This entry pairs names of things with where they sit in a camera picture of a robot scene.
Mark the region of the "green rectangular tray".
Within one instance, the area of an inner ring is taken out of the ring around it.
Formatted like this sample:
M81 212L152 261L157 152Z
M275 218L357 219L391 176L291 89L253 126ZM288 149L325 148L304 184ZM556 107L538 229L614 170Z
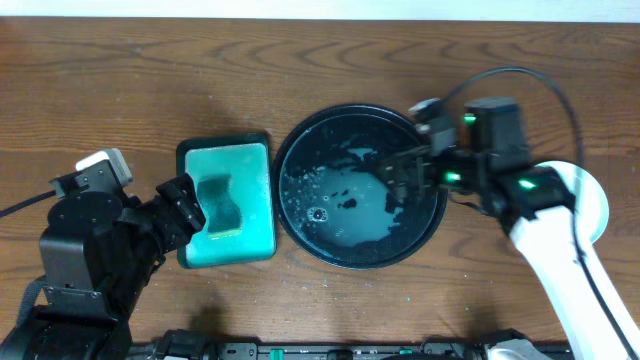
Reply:
M268 137L248 133L215 138L192 138L176 148L176 170L197 185L208 178L229 175L230 193L238 205L242 227L238 234L211 239L202 231L178 249L186 269L255 262L271 258L277 247L271 196Z

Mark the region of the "black round tray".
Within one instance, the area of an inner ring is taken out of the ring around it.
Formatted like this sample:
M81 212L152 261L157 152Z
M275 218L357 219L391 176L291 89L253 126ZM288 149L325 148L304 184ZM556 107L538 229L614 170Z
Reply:
M334 266L375 269L408 258L436 232L447 195L398 200L372 170L422 142L407 117L386 107L342 104L312 114L286 137L272 166L280 223Z

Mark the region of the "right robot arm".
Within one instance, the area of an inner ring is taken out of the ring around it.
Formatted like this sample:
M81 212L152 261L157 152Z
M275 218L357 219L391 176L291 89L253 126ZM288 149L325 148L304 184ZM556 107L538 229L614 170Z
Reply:
M374 171L394 197L477 195L477 210L499 221L533 269L575 358L638 358L639 328L578 228L582 185L570 186L556 169L533 164L515 100L466 103L466 148L456 144L457 128L443 100L424 100L410 112L425 144L394 153Z

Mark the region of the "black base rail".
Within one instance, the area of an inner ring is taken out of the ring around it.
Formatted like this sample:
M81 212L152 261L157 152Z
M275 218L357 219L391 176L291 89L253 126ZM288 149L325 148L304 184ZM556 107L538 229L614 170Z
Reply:
M533 343L514 330L478 340L429 336L417 343L263 343L255 339L214 338L170 330L149 343L135 344L128 359L209 360L377 360L377 359L572 359L566 344Z

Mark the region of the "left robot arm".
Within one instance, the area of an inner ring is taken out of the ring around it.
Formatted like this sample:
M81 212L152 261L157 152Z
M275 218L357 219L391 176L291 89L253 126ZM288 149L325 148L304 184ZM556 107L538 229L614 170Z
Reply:
M73 192L48 213L39 241L44 275L27 286L4 359L125 359L129 320L166 255L205 217L181 175L141 202L119 187Z

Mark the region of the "dark green sponge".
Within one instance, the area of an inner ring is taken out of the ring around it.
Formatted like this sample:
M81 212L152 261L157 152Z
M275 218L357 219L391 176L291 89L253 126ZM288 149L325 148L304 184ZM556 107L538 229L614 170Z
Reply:
M196 188L198 201L207 217L206 234L211 239L236 235L242 227L238 205L231 198L229 175L211 177Z

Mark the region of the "mint plate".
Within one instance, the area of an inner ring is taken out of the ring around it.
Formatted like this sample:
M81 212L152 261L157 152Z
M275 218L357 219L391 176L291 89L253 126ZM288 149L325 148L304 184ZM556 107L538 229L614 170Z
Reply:
M604 234L609 221L608 198L597 179L581 167L565 161L538 163L553 168L576 196L577 227L592 244Z

